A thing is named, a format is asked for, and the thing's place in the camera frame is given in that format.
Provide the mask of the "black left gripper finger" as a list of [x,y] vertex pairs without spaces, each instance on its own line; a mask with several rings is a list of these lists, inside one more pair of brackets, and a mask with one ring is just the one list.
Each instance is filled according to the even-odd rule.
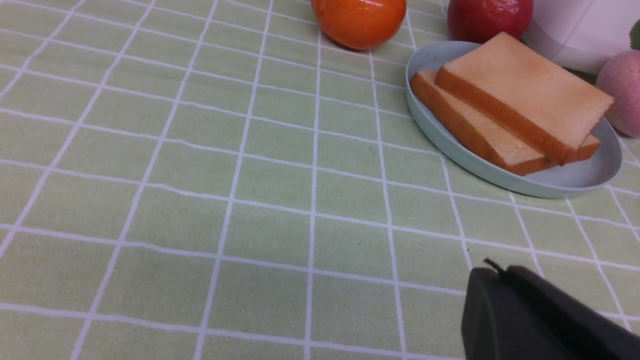
[[468,360],[637,360],[640,339],[521,265],[491,259],[468,277]]

